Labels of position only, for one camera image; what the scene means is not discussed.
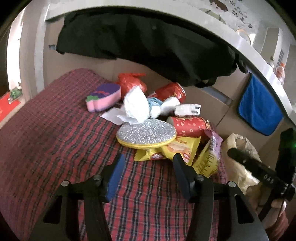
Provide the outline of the right hand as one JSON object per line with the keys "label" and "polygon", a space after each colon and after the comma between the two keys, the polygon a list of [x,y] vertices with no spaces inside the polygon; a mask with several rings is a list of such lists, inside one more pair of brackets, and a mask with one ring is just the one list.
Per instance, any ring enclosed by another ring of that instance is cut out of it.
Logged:
{"label": "right hand", "polygon": [[[249,186],[247,189],[247,197],[257,214],[259,214],[264,204],[268,201],[268,198],[271,194],[271,189],[259,183],[258,185]],[[283,199],[274,200],[271,203],[271,209],[266,215],[266,217],[261,222],[265,229],[272,227],[277,219],[282,215],[287,207],[287,203]]]}

